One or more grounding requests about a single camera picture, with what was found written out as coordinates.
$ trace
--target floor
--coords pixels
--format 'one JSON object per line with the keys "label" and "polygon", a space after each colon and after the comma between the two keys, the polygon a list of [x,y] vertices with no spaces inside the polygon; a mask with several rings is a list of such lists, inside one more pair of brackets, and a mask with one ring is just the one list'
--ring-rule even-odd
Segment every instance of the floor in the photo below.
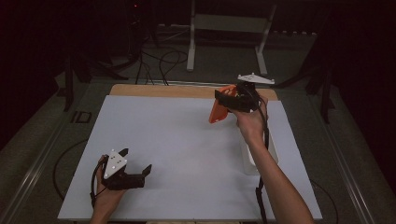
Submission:
{"label": "floor", "polygon": [[[174,34],[180,35],[173,38],[159,35],[164,40],[160,41],[162,49],[155,49],[150,41],[143,47],[139,84],[163,85],[161,70],[166,73],[174,64],[166,74],[169,84],[221,86],[235,83],[237,75],[258,74],[253,42],[213,41],[207,37],[198,38],[195,68],[187,72],[183,62],[186,54],[173,50],[187,52],[188,34],[181,33],[181,28],[176,30]],[[271,34],[264,50],[267,77],[278,83],[295,76],[314,41],[314,36]],[[124,60],[114,58],[116,63]],[[114,80],[93,70],[91,83],[75,79],[75,102],[69,112],[63,112],[63,97],[52,96],[0,152],[1,223],[71,223],[57,216],[102,102],[112,85],[135,83],[139,65],[119,71],[129,78],[127,81]],[[332,87],[333,108],[329,111],[330,124],[326,124],[318,113],[320,93],[305,93],[308,80],[276,89],[276,93],[288,113],[312,180],[323,215],[317,223],[393,223],[394,195],[336,87]],[[63,74],[58,81],[62,87]],[[91,114],[92,118],[80,122],[74,117],[78,113]]]}

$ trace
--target dark background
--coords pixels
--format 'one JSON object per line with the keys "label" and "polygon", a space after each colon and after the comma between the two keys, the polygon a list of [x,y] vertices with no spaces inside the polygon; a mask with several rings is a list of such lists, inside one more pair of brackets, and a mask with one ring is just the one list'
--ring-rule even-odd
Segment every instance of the dark background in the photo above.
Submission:
{"label": "dark background", "polygon": [[[244,13],[238,2],[230,2],[224,13]],[[155,22],[189,24],[189,1],[154,0],[152,4]],[[213,10],[213,3],[208,4],[200,9]],[[127,54],[124,6],[123,1],[109,4],[105,0],[1,2],[0,148],[58,90],[53,78],[64,70],[66,43],[103,62],[109,62],[110,55]],[[318,1],[284,3],[279,5],[272,26],[273,31],[318,33],[308,57],[335,62],[332,83],[339,88],[394,191],[395,11],[396,5],[388,1],[358,1],[337,7]]]}

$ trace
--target person's right hand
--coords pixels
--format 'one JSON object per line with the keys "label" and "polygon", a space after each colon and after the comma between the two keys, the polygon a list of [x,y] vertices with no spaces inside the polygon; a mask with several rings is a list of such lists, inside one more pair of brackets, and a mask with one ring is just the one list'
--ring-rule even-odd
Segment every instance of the person's right hand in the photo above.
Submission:
{"label": "person's right hand", "polygon": [[[267,103],[268,99],[261,96],[262,98],[260,101],[260,108],[262,110],[262,113],[264,116],[267,116]],[[251,113],[246,113],[246,112],[241,112],[237,110],[230,109],[231,112],[233,112],[236,115],[236,118],[238,119],[237,121],[237,126],[239,127],[241,134],[244,136],[245,141],[250,144],[254,140],[261,139],[264,135],[264,121],[262,120],[262,116],[260,115],[259,109],[251,112]]]}

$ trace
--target orange plastic part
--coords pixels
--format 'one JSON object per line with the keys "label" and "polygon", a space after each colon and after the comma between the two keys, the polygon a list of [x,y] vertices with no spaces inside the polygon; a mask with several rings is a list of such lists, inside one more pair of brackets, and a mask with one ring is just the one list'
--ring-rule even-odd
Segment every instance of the orange plastic part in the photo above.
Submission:
{"label": "orange plastic part", "polygon": [[[226,87],[222,87],[219,89],[219,92],[236,96],[236,86],[230,85]],[[228,109],[223,105],[219,105],[219,100],[216,99],[215,103],[213,104],[212,111],[210,112],[209,123],[219,122],[225,118],[227,118]]]}

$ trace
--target hand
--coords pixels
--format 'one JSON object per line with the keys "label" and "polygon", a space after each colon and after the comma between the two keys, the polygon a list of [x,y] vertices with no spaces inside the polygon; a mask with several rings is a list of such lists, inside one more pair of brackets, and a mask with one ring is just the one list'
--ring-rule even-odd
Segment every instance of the hand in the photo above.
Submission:
{"label": "hand", "polygon": [[102,177],[103,177],[103,167],[100,167],[96,172],[96,201],[93,208],[93,214],[91,219],[92,223],[107,223],[108,219],[110,218],[111,214],[116,210],[119,202],[126,192],[126,189],[123,190],[110,190],[107,189],[102,184]]}
{"label": "hand", "polygon": [[[262,110],[262,113],[264,114],[265,118],[267,118],[267,103],[268,99],[260,95],[261,101],[260,101],[260,109]],[[244,136],[245,141],[249,144],[251,141],[256,140],[256,139],[262,139],[264,135],[264,130],[263,130],[263,125],[264,121],[262,120],[262,116],[260,114],[259,109],[251,112],[251,113],[245,113],[245,112],[240,112],[237,110],[232,110],[229,108],[231,112],[233,112],[238,121],[237,121],[237,126],[239,127],[241,134]]]}

